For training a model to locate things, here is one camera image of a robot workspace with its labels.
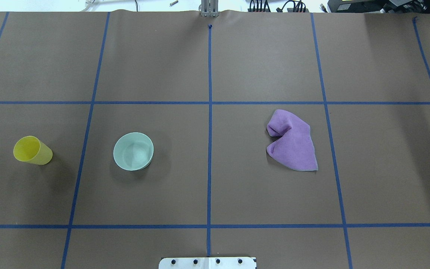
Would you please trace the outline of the metal clamp bracket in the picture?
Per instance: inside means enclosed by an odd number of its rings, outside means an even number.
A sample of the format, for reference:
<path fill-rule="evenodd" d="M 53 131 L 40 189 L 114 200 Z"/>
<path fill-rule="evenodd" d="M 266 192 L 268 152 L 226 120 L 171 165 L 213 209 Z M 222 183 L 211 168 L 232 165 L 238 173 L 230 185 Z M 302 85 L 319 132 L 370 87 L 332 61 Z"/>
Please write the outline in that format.
<path fill-rule="evenodd" d="M 201 17 L 216 18 L 219 16 L 218 0 L 202 0 L 199 6 Z"/>

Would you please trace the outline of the yellow plastic cup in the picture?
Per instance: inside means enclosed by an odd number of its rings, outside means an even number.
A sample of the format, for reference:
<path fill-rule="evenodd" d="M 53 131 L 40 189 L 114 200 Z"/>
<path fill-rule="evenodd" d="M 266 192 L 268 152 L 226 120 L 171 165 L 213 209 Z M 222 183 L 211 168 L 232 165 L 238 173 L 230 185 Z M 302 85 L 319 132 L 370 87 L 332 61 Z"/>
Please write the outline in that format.
<path fill-rule="evenodd" d="M 25 136 L 17 141 L 13 156 L 20 162 L 45 165 L 53 158 L 53 151 L 35 136 Z"/>

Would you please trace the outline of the mint green bowl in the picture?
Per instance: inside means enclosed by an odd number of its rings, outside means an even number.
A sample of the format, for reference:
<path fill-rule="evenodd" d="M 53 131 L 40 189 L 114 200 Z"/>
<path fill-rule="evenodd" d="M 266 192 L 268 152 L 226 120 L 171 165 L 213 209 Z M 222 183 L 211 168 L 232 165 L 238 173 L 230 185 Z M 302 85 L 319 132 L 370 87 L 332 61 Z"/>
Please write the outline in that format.
<path fill-rule="evenodd" d="M 113 148 L 113 159 L 126 171 L 143 170 L 154 154 L 153 141 L 144 133 L 132 132 L 121 136 Z"/>

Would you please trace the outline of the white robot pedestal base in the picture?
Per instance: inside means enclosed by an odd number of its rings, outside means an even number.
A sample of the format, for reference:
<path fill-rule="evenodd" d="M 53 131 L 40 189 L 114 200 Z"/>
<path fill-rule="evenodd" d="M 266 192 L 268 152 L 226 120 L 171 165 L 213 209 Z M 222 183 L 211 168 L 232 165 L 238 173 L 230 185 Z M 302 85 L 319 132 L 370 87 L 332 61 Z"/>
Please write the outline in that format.
<path fill-rule="evenodd" d="M 168 257 L 159 269 L 256 269 L 254 257 Z"/>

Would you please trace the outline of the purple cleaning cloth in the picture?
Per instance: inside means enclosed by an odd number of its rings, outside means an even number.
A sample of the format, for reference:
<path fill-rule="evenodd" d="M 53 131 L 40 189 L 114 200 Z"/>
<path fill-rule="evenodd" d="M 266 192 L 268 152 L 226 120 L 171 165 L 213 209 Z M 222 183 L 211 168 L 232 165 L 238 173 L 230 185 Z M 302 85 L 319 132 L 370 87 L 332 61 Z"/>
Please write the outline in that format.
<path fill-rule="evenodd" d="M 276 109 L 267 124 L 267 132 L 278 139 L 266 147 L 270 157 L 295 171 L 317 171 L 318 162 L 309 124 L 300 117 Z"/>

